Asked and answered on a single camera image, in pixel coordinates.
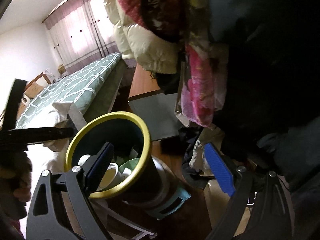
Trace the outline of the person left hand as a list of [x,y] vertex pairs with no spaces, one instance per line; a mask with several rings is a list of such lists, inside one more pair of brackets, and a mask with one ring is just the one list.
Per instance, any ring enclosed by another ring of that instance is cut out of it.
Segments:
[[31,172],[31,164],[25,152],[9,153],[1,157],[1,172],[9,172],[9,176],[1,175],[1,208],[13,220],[20,220],[27,215],[25,202],[14,196],[21,188],[22,176]]

